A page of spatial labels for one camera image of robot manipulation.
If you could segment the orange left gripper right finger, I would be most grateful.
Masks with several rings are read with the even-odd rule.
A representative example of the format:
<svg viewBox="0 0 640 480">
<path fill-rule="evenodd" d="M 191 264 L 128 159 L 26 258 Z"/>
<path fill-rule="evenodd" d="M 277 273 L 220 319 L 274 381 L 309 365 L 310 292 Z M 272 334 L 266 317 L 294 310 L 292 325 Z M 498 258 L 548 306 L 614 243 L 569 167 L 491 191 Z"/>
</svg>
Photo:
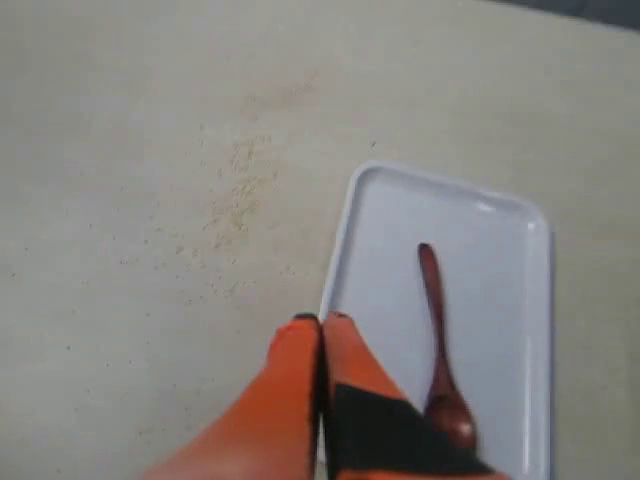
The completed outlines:
<svg viewBox="0 0 640 480">
<path fill-rule="evenodd" d="M 328 373 L 325 411 L 331 479 L 498 479 L 456 447 L 408 401 L 346 314 L 323 323 Z"/>
</svg>

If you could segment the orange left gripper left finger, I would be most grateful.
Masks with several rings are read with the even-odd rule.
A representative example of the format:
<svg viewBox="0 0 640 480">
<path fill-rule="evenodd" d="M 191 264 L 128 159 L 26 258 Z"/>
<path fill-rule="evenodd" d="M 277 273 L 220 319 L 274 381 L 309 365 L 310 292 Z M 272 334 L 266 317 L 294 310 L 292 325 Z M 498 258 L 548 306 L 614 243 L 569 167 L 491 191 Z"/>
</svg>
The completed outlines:
<svg viewBox="0 0 640 480">
<path fill-rule="evenodd" d="M 322 400 L 321 325 L 313 314 L 296 315 L 224 414 L 143 477 L 312 479 Z"/>
</svg>

